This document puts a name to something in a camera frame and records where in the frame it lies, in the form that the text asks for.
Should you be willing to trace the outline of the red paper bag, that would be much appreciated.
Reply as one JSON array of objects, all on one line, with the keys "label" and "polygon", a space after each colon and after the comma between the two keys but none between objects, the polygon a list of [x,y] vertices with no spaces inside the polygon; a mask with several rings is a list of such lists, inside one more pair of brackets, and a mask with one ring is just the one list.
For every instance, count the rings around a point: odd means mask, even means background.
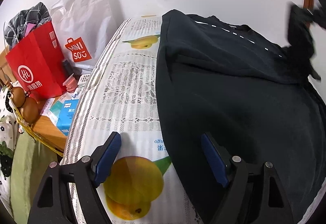
[{"label": "red paper bag", "polygon": [[52,22],[30,32],[9,51],[6,60],[22,88],[35,100],[47,100],[66,92],[64,55]]}]

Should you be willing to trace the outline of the dark plaid cloth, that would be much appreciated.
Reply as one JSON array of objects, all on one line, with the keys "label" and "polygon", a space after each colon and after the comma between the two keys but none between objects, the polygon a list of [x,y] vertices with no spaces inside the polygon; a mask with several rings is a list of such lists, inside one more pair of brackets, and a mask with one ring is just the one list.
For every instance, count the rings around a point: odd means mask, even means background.
[{"label": "dark plaid cloth", "polygon": [[4,29],[4,39],[11,50],[25,38],[32,30],[50,21],[51,17],[47,7],[39,2],[28,10],[20,11],[13,17]]}]

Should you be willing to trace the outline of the green bedding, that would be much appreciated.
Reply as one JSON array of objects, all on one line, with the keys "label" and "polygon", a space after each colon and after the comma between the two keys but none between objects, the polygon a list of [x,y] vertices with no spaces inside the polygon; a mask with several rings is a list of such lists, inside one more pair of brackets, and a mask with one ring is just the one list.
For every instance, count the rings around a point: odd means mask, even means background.
[{"label": "green bedding", "polygon": [[57,154],[26,132],[19,135],[11,174],[11,207],[16,223],[27,223],[42,177]]}]

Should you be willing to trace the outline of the black t-shirt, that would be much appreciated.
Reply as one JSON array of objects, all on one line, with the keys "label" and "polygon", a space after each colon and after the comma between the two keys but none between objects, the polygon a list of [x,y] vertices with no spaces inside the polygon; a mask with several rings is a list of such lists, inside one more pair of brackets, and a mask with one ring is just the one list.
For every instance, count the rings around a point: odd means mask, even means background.
[{"label": "black t-shirt", "polygon": [[208,132],[233,156],[272,162],[295,222],[325,180],[325,102],[298,78],[286,47],[247,25],[171,10],[162,17],[156,97],[164,144],[204,222],[221,202],[200,137]]}]

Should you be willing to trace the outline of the white floral cloth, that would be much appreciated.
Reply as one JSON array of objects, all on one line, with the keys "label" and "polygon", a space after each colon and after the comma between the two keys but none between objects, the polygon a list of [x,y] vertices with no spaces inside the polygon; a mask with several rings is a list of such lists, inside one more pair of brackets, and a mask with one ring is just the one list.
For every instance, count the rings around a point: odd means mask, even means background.
[{"label": "white floral cloth", "polygon": [[18,123],[8,97],[8,88],[1,88],[1,202],[12,216],[11,173]]}]

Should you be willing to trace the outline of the blue white box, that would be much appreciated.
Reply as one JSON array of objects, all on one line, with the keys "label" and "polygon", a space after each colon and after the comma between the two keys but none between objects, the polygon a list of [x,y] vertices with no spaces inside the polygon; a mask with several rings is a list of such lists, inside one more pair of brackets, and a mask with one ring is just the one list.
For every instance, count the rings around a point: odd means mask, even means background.
[{"label": "blue white box", "polygon": [[60,110],[56,127],[67,136],[77,109],[78,100],[65,100]]}]

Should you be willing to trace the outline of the white Miniso paper bag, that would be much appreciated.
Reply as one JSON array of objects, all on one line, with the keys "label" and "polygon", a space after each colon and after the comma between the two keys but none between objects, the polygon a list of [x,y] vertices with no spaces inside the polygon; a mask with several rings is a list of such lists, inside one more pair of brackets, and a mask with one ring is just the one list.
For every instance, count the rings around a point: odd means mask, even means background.
[{"label": "white Miniso paper bag", "polygon": [[93,70],[117,30],[109,0],[58,0],[49,13],[64,57]]}]

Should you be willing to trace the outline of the brown gourd ornament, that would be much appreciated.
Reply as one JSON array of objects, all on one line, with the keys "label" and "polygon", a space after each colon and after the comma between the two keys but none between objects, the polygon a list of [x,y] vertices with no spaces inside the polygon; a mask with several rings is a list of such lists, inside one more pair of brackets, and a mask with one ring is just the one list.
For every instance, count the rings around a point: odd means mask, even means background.
[{"label": "brown gourd ornament", "polygon": [[34,123],[39,117],[38,104],[34,98],[31,98],[21,87],[14,87],[11,83],[8,85],[10,91],[9,98],[18,108],[22,118],[29,124]]}]

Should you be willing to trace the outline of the pink small bottle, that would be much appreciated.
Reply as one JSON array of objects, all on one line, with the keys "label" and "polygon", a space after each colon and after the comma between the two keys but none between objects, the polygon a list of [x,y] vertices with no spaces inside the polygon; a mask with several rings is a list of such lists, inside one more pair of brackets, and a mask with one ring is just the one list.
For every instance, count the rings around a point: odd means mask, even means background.
[{"label": "pink small bottle", "polygon": [[73,93],[73,92],[76,90],[77,86],[78,86],[78,84],[77,84],[77,80],[76,80],[76,78],[74,77],[74,74],[70,75],[70,76],[66,79],[66,81],[64,81],[64,82],[62,83],[62,85],[66,87],[67,92],[69,92],[69,93]]}]

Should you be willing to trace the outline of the fruit print bed sheet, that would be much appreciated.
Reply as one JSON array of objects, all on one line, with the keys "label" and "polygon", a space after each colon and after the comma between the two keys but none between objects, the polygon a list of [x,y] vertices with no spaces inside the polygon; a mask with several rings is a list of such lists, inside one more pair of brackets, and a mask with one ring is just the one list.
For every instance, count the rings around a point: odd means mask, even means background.
[{"label": "fruit print bed sheet", "polygon": [[[206,223],[191,203],[164,144],[156,70],[162,17],[122,23],[80,96],[63,162],[90,155],[116,131],[122,146],[112,173],[98,188],[113,223]],[[325,195],[325,180],[308,218]]]}]

